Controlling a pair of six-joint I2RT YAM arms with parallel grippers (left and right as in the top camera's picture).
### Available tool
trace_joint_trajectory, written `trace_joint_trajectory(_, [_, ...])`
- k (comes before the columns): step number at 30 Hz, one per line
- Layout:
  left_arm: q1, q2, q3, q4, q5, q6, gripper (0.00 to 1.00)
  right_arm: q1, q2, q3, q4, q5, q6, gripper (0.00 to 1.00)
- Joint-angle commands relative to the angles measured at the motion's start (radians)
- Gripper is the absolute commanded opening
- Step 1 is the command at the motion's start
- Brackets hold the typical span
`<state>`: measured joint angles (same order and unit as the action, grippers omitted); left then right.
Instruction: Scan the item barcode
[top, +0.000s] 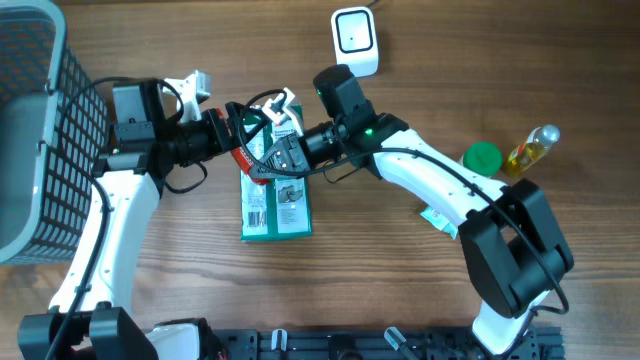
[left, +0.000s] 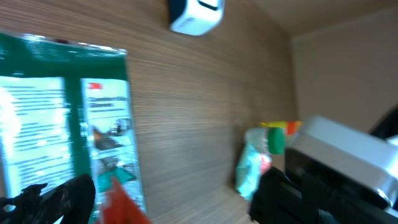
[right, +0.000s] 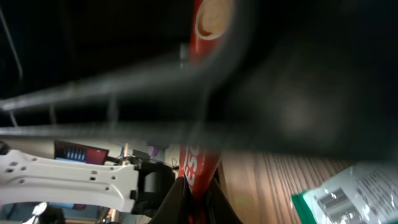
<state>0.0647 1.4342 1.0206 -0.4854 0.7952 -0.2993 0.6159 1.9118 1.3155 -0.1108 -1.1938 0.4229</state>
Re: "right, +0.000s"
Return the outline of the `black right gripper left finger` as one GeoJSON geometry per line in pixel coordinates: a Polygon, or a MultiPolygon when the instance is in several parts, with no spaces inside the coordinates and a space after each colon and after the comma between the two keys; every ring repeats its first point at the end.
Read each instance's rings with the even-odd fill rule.
{"type": "Polygon", "coordinates": [[[192,224],[193,205],[186,178],[178,177],[148,224],[192,224]]]}

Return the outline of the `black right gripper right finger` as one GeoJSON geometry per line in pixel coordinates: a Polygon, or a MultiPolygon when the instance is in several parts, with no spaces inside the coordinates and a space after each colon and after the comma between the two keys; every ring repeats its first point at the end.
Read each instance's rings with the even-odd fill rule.
{"type": "Polygon", "coordinates": [[[211,180],[206,191],[206,212],[209,224],[243,224],[216,179],[211,180]]]}

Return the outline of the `green 3M glove package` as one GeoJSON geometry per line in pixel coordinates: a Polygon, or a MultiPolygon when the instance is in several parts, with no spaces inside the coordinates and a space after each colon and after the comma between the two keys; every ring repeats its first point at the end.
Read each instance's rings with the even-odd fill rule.
{"type": "Polygon", "coordinates": [[[302,223],[397,224],[397,166],[357,162],[292,202],[302,223]]]}

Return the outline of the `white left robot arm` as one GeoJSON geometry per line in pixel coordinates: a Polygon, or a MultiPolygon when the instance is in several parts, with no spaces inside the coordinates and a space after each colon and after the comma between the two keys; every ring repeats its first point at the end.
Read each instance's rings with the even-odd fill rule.
{"type": "Polygon", "coordinates": [[[175,181],[171,167],[135,160],[101,166],[46,159],[1,144],[1,204],[60,202],[153,216],[175,181]]]}

